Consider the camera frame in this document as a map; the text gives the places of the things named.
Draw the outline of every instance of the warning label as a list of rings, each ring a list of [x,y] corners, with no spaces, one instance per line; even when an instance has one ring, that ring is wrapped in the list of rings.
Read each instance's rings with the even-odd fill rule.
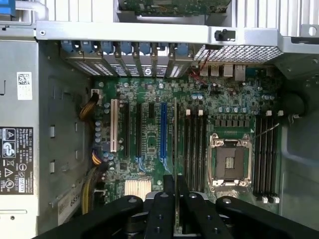
[[[0,195],[33,194],[33,128],[0,127]]]

